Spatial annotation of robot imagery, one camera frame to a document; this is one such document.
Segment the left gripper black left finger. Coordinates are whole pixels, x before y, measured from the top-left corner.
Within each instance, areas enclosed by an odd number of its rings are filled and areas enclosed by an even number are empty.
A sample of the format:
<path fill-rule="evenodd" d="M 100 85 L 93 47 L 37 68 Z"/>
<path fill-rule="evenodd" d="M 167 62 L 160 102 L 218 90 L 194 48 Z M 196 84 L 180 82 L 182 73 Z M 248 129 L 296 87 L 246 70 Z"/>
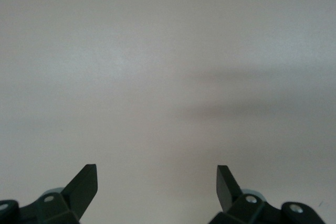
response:
<path fill-rule="evenodd" d="M 98 191 L 97 166 L 85 165 L 64 187 L 44 192 L 19 209 L 19 223 L 79 223 Z"/>

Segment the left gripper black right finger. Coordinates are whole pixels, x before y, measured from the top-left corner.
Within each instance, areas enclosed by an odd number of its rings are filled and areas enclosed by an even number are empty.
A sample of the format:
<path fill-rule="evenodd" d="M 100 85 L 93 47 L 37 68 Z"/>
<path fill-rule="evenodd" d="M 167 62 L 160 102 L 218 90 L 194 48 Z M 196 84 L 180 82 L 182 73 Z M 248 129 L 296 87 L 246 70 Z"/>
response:
<path fill-rule="evenodd" d="M 216 223 L 283 223 L 281 211 L 254 190 L 241 189 L 228 166 L 218 165 L 216 193 L 222 211 L 210 224 Z"/>

